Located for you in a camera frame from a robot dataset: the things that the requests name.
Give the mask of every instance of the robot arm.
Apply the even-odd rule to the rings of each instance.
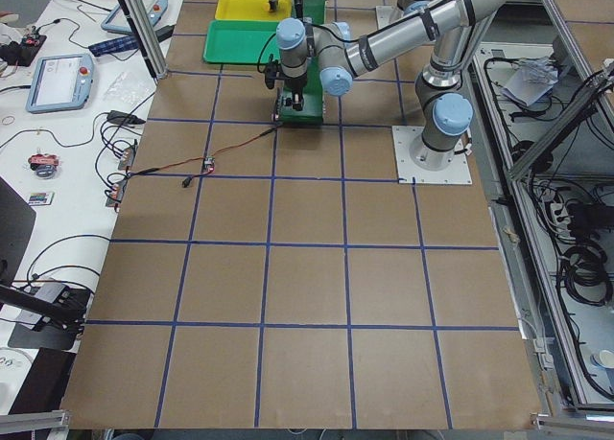
[[[324,90],[340,96],[349,90],[355,78],[420,45],[444,36],[448,37],[447,47],[454,46],[455,42],[459,44],[463,40],[463,29],[487,19],[506,1],[435,0],[381,30],[359,37],[348,47],[340,41],[343,34],[336,24],[314,28],[315,45],[308,45],[310,25],[306,25],[306,29],[303,22],[288,18],[277,28],[280,71],[283,79],[300,97],[300,86],[304,86],[306,79],[306,62],[309,57],[316,56],[319,58]],[[446,50],[454,53],[456,49]],[[443,63],[432,64],[435,66],[433,72],[442,72],[445,61]]]
[[[469,128],[473,107],[458,93],[461,71],[482,40],[490,19],[507,0],[433,0],[369,35],[350,41],[341,23],[324,26],[288,18],[277,27],[280,62],[267,65],[265,82],[281,79],[292,98],[284,104],[300,111],[311,57],[318,58],[322,88],[340,97],[354,79],[427,42],[436,42],[429,64],[416,80],[415,91],[426,126],[410,146],[420,167],[444,169],[460,136]]]

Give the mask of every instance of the black monitor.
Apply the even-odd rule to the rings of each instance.
[[[34,327],[16,324],[9,344],[21,348],[69,349],[83,321],[89,292],[66,287],[66,295],[79,296],[71,304],[83,305],[75,308],[44,301],[12,286],[32,237],[35,218],[30,205],[0,177],[0,305],[15,306],[50,320],[48,323],[41,320]]]

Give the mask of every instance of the gray base plate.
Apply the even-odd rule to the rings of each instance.
[[[377,29],[384,28],[389,23],[392,6],[376,6],[375,16],[377,17]]]
[[[471,184],[471,172],[464,154],[455,155],[448,167],[439,172],[431,172],[417,166],[410,157],[410,144],[422,133],[423,127],[392,127],[394,154],[396,155],[396,171],[399,183],[412,184]],[[459,140],[456,151],[463,149]]]

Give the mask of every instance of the tablet screen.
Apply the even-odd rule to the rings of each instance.
[[[40,70],[35,104],[60,104],[73,101],[81,58],[48,59]]]

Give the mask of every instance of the white desk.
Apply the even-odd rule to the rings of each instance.
[[[116,0],[87,0],[97,5],[111,9]],[[169,0],[169,7],[156,28],[174,24],[182,0]],[[77,10],[79,2],[72,0],[52,0],[37,25],[49,23],[56,18],[70,18],[81,25],[73,39],[81,45],[87,46],[95,42],[112,39],[119,35],[112,35],[103,31],[100,22],[105,18],[103,11],[83,5],[96,22]],[[62,20],[57,25],[45,27],[42,31],[47,35],[37,58],[87,53],[86,50],[68,41],[68,36],[76,28],[72,23]],[[161,44],[166,53],[170,39]],[[129,52],[119,54],[125,58]],[[90,97],[85,107],[76,111],[62,111],[46,114],[30,114],[25,109],[28,90],[18,90],[0,94],[0,119],[7,116],[14,117],[12,124],[0,125],[0,144],[22,129],[47,128],[52,130],[64,144],[75,144],[85,141],[91,135],[94,117],[111,109],[130,112],[143,98],[155,90],[155,85],[149,76],[145,63],[140,54],[134,55],[128,61],[118,61],[106,55],[94,58],[94,83]],[[30,67],[20,67],[17,72],[0,79],[0,89],[13,85],[30,84],[35,71],[35,61]],[[109,87],[123,72],[129,73],[130,78],[138,80],[144,96],[130,103],[117,97],[106,97]],[[151,100],[140,107],[135,114],[145,119],[149,111]],[[129,133],[119,133],[118,137],[130,138]],[[26,269],[33,258],[47,245],[57,239],[75,234],[100,234],[109,237],[116,220],[112,208],[106,208],[105,186],[94,172],[94,160],[103,147],[100,135],[95,133],[94,140],[84,146],[72,149],[61,148],[48,133],[24,133],[11,141],[0,150],[0,176],[2,176],[24,199],[32,192],[54,192],[53,203],[49,206],[35,207],[36,223],[33,236],[28,245],[21,268],[17,273],[18,279],[25,279]],[[52,179],[44,180],[35,177],[30,170],[27,159],[37,153],[57,154],[60,158],[59,172]],[[105,152],[99,162],[103,176],[117,170],[117,160],[110,152]],[[100,239],[75,239],[54,246],[39,263],[36,271],[41,272],[54,266],[75,264],[90,266],[100,270],[105,259],[107,243]],[[96,288],[98,279],[95,275],[81,269],[64,269],[56,274],[57,278],[84,283],[92,289]],[[19,310],[5,306],[0,311],[0,317],[15,320]],[[0,345],[6,345],[11,335],[13,325],[0,322]],[[77,351],[79,342],[73,348]],[[27,350],[32,357],[36,350]],[[7,414],[18,388],[25,378],[11,375],[12,383],[5,387],[7,391],[0,394],[0,415]],[[0,373],[0,382],[4,380]]]

